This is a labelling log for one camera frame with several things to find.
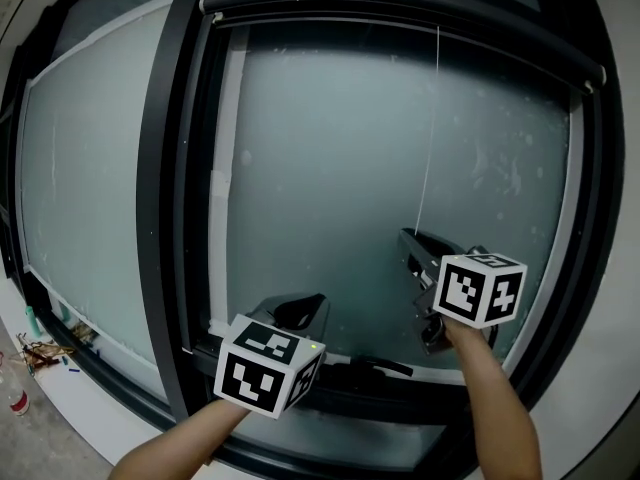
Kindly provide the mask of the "large frosted glass pane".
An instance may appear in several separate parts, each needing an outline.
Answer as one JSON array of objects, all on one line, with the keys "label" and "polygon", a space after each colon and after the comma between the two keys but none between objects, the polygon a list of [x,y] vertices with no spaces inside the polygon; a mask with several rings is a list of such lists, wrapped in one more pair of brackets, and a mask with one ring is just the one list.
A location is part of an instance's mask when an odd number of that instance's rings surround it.
[{"label": "large frosted glass pane", "polygon": [[148,367],[156,361],[138,265],[136,175],[147,88],[172,1],[119,16],[28,83],[16,168],[27,270]]}]

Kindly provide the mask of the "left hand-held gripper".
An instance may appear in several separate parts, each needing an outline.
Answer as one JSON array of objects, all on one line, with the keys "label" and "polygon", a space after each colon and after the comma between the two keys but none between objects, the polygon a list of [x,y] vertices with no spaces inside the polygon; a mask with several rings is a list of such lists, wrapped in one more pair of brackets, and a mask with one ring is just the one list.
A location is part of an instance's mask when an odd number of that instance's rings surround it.
[{"label": "left hand-held gripper", "polygon": [[299,337],[277,329],[299,327],[299,299],[268,297],[248,317],[235,317],[219,351],[216,396],[277,419],[308,393],[326,350],[316,341],[324,339],[330,302],[320,293],[303,300]]}]

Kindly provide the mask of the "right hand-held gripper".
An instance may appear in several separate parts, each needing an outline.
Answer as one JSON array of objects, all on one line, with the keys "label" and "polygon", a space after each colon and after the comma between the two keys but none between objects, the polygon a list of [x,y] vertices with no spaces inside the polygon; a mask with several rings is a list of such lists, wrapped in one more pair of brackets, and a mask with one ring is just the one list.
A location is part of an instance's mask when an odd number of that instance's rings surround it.
[{"label": "right hand-held gripper", "polygon": [[501,254],[462,254],[458,244],[417,229],[401,229],[398,243],[402,262],[422,288],[414,306],[425,352],[451,347],[445,316],[480,330],[494,345],[498,326],[517,315],[528,267]]}]

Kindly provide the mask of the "tangle of brown sticks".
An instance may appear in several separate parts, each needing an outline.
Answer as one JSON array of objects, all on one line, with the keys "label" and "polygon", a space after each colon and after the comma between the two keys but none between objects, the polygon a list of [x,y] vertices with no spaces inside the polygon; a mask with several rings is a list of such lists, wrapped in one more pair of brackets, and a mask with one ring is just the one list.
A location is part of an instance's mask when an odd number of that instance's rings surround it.
[{"label": "tangle of brown sticks", "polygon": [[73,347],[60,346],[53,342],[31,341],[25,333],[17,334],[16,338],[19,343],[18,356],[32,377],[41,370],[60,363],[65,364],[67,358],[75,353]]}]

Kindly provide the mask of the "small fixed glass pane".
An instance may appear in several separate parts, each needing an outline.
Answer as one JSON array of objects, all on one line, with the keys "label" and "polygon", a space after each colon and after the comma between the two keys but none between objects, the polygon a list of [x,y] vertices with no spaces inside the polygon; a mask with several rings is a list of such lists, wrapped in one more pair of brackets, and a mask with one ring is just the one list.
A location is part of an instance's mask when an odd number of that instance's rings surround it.
[{"label": "small fixed glass pane", "polygon": [[294,407],[279,419],[247,416],[233,435],[296,458],[382,470],[414,468],[443,425],[408,425],[331,415]]}]

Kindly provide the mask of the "frosted glass window sash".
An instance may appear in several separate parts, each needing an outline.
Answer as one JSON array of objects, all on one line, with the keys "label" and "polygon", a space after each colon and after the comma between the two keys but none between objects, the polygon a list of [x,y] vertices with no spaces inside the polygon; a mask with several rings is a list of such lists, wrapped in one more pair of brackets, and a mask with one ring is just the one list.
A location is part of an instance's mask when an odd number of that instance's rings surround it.
[{"label": "frosted glass window sash", "polygon": [[524,263],[495,353],[523,358],[577,215],[580,96],[522,62],[374,23],[251,25],[232,35],[209,217],[209,330],[278,295],[325,295],[328,354],[408,365],[457,384],[425,353],[403,228]]}]

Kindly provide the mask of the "person's right forearm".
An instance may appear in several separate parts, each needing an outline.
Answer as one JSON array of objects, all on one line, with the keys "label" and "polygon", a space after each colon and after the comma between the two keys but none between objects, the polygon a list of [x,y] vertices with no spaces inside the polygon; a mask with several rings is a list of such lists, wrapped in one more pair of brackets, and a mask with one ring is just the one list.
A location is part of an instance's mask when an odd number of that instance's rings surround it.
[{"label": "person's right forearm", "polygon": [[542,480],[538,435],[483,333],[443,318],[469,393],[474,440],[485,480]]}]

